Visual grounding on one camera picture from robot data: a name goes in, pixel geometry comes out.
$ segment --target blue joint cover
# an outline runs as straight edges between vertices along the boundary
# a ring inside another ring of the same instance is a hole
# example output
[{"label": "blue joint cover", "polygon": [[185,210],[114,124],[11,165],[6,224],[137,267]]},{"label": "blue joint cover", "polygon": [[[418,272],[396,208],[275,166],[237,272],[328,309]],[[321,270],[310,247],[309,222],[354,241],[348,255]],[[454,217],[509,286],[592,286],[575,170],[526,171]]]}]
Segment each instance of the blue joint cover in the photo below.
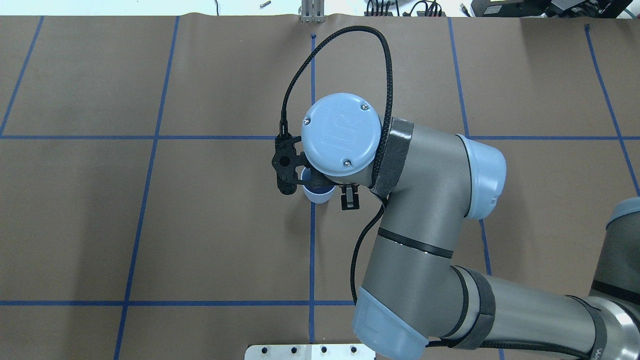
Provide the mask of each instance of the blue joint cover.
[{"label": "blue joint cover", "polygon": [[380,118],[363,98],[331,94],[316,101],[302,121],[302,144],[323,174],[349,176],[369,165],[380,142]]},{"label": "blue joint cover", "polygon": [[417,360],[429,340],[360,288],[353,332],[364,345],[395,360]]},{"label": "blue joint cover", "polygon": [[484,219],[495,208],[507,177],[502,153],[489,145],[458,134],[465,144],[471,170],[471,205],[465,218]]},{"label": "blue joint cover", "polygon": [[607,223],[607,227],[613,220],[616,220],[617,218],[623,217],[625,215],[637,213],[638,211],[640,211],[640,197],[632,197],[630,199],[621,201],[613,209],[613,214],[611,215],[611,219]]}]

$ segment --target white label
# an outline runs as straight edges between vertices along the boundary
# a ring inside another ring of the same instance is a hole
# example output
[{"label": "white label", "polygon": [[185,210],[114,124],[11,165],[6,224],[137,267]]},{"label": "white label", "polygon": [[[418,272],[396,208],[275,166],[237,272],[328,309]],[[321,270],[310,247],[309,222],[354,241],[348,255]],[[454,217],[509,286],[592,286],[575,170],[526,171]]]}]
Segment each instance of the white label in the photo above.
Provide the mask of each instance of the white label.
[{"label": "white label", "polygon": [[487,6],[486,9],[484,9],[484,14],[483,15],[490,15],[490,14],[493,14],[493,13],[499,13],[501,8],[502,8],[502,5]]}]

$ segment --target white mounting plate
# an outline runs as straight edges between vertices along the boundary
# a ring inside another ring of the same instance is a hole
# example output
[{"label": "white mounting plate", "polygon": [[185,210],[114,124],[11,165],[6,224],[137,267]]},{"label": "white mounting plate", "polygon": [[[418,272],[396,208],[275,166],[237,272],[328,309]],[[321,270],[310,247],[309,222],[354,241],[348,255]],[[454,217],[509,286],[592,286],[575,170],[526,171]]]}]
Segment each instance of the white mounting plate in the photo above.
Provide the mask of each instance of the white mounting plate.
[{"label": "white mounting plate", "polygon": [[376,352],[364,344],[292,344],[252,345],[244,353],[244,360],[375,360]]}]

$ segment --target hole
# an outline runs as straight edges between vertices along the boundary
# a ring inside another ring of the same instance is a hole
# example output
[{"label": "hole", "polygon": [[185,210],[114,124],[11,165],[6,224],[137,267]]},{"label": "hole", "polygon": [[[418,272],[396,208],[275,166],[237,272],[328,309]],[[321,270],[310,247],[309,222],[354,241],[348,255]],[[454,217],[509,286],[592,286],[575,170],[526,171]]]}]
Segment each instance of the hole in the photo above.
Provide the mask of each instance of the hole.
[{"label": "hole", "polygon": [[291,159],[288,156],[282,156],[280,158],[280,166],[288,167],[291,164]]}]

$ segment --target robotic arm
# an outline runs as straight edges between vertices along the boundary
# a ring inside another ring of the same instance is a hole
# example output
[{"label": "robotic arm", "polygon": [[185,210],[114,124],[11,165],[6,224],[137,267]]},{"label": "robotic arm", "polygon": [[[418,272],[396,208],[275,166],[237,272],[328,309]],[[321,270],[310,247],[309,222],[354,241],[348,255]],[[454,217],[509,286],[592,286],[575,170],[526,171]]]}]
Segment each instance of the robotic arm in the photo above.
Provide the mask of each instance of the robotic arm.
[{"label": "robotic arm", "polygon": [[[276,139],[281,192],[359,184],[385,205],[353,319],[364,344],[397,360],[439,345],[639,359],[640,198],[616,208],[590,296],[554,295],[451,264],[463,219],[486,217],[502,193],[497,149],[397,118],[382,131],[372,106],[352,94],[317,101],[301,128],[301,138]],[[311,180],[297,179],[302,165]],[[441,340],[429,344],[430,336]]]}]

